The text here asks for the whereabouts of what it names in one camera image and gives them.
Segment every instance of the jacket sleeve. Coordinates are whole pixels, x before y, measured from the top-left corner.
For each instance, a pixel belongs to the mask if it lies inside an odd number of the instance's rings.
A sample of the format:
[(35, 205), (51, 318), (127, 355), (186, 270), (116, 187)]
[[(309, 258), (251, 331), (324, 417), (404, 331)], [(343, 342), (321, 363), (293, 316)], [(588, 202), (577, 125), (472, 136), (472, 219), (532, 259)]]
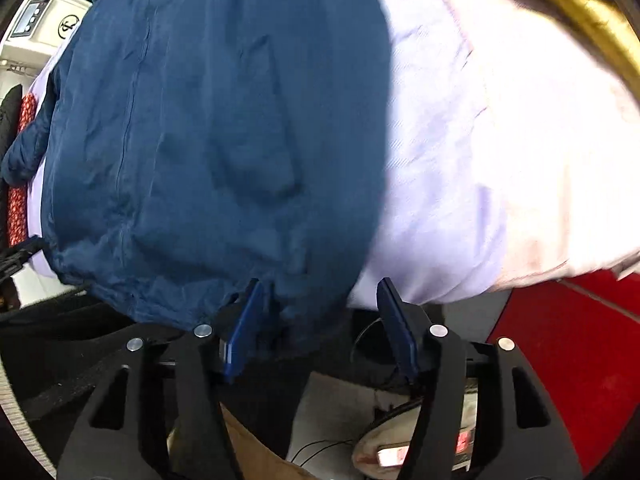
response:
[(36, 118), (19, 134), (6, 152), (0, 174), (11, 187), (20, 187), (28, 183), (38, 171), (40, 161), (49, 144), (49, 129), (53, 111), (60, 98), (61, 88), (71, 64), (75, 34), (60, 60), (49, 74), (47, 91)]

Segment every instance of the red patterned fabric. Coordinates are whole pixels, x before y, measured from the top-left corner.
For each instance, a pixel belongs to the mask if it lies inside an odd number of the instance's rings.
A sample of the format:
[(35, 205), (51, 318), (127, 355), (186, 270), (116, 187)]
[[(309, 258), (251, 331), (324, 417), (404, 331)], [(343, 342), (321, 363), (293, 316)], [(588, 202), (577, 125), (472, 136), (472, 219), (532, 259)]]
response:
[[(22, 98), (18, 134), (36, 117), (36, 97), (27, 94)], [(14, 246), (27, 239), (27, 188), (9, 188), (9, 214), (7, 217), (9, 246)]]

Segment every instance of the red mat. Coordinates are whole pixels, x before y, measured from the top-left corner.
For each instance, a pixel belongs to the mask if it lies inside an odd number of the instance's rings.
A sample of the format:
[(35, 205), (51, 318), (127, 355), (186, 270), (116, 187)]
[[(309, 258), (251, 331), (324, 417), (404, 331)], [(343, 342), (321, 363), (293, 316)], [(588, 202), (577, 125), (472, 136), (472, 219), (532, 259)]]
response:
[(514, 290), (491, 340), (512, 338), (591, 471), (640, 402), (640, 324), (556, 282)]

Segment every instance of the dark blue fabric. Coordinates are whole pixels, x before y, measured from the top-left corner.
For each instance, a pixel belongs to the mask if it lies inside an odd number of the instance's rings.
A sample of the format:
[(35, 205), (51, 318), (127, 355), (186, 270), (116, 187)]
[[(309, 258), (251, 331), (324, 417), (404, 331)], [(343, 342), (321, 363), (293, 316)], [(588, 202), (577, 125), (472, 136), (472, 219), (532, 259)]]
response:
[(46, 154), (64, 282), (191, 328), (258, 278), (308, 346), (378, 223), (389, 62), (377, 0), (99, 0), (2, 176)]

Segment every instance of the black cable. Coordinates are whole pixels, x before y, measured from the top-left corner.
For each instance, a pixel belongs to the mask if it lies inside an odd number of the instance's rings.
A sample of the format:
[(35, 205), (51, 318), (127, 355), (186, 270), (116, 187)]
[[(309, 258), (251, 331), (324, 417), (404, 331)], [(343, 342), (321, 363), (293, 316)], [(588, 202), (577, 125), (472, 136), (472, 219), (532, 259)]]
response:
[(329, 444), (328, 446), (324, 446), (320, 451), (316, 451), (315, 453), (313, 453), (313, 455), (311, 455), (309, 458), (307, 458), (302, 464), (300, 464), (300, 467), (304, 467), (305, 464), (307, 462), (309, 462), (309, 460), (311, 460), (313, 457), (319, 455), (323, 451), (326, 451), (330, 447), (340, 446), (340, 444), (352, 444), (352, 443), (353, 443), (353, 440), (341, 440), (340, 442), (334, 442), (333, 444)]
[(376, 320), (372, 321), (371, 323), (369, 323), (366, 327), (364, 327), (362, 329), (362, 332), (360, 332), (358, 334), (358, 337), (356, 338), (356, 341), (353, 342), (353, 346), (351, 347), (351, 353), (349, 354), (349, 362), (351, 364), (353, 364), (353, 360), (355, 358), (355, 354), (356, 354), (356, 347), (358, 346), (358, 343), (360, 342), (360, 340), (364, 337), (364, 335), (369, 331), (369, 329), (374, 326), (377, 322), (382, 321), (382, 318), (379, 317)]
[(309, 442), (308, 444), (306, 444), (306, 446), (302, 446), (297, 452), (296, 454), (293, 456), (293, 458), (290, 460), (290, 462), (294, 462), (295, 459), (298, 458), (298, 455), (300, 453), (302, 453), (307, 447), (309, 446), (314, 446), (315, 444), (324, 444), (325, 442), (337, 442), (336, 440), (328, 440), (328, 439), (324, 439), (324, 440), (316, 440), (315, 442)]

